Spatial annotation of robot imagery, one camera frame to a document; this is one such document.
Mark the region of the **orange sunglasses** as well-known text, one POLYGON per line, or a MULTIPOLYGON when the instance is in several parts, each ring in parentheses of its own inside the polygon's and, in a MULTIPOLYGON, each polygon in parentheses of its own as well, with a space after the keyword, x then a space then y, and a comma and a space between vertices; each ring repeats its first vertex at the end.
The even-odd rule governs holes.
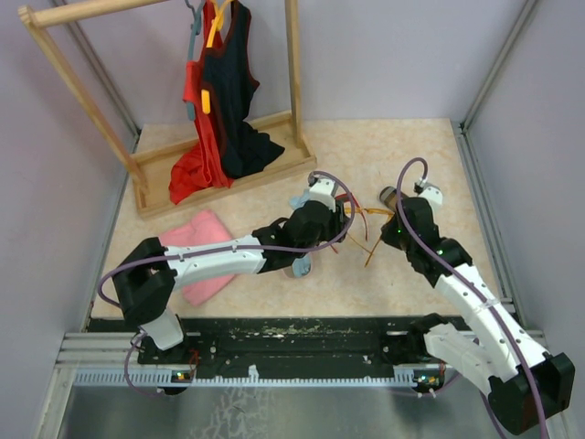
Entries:
POLYGON ((394 214, 388 209, 363 207, 357 207, 356 214, 361 219, 363 224, 364 239, 359 241, 351 234, 348 234, 348 238, 367 254, 367 258, 364 262, 364 267, 367 268, 374 259, 376 250, 381 243, 380 234, 376 234, 374 229, 370 226, 369 218, 371 216, 383 217, 384 224, 386 224, 393 219, 394 214))

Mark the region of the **light blue cleaning cloth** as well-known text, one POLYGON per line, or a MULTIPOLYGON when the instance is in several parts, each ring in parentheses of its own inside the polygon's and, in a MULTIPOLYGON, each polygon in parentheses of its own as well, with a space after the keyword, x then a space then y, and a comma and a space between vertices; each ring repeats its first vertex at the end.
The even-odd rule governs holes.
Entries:
POLYGON ((310 254, 297 258, 292 263, 292 276, 294 278, 303 278, 312 270, 312 258, 310 254))

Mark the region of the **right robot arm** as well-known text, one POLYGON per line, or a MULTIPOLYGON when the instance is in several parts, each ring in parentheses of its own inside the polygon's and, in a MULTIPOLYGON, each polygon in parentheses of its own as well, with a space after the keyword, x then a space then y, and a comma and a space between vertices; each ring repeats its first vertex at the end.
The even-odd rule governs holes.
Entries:
POLYGON ((552 355, 507 312, 484 283, 473 259, 455 239, 444 238, 431 203, 404 198, 381 229, 387 245, 405 252, 416 273, 454 305, 473 331, 468 338, 438 314, 418 320, 408 348, 418 361, 440 359, 486 397, 498 422, 519 435, 565 411, 575 367, 552 355))

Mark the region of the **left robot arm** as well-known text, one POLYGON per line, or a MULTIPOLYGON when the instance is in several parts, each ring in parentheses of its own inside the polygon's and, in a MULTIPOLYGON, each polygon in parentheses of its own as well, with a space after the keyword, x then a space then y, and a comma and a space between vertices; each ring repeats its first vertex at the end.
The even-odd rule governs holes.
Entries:
POLYGON ((123 320, 150 337, 161 356, 180 362, 189 354, 190 341, 168 308, 175 290, 228 275, 287 269, 308 253, 343 240, 349 221, 341 202, 329 208, 309 200, 290 218, 232 241, 188 248, 147 238, 112 271, 123 320))

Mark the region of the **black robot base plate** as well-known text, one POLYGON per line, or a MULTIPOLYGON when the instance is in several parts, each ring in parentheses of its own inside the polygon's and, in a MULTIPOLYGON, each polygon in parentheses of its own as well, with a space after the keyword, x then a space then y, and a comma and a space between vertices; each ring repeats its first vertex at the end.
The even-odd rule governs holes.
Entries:
POLYGON ((141 365, 178 366, 189 378, 263 380, 390 379, 399 366, 444 366, 419 351, 410 317, 187 318, 184 341, 163 351, 146 338, 141 365))

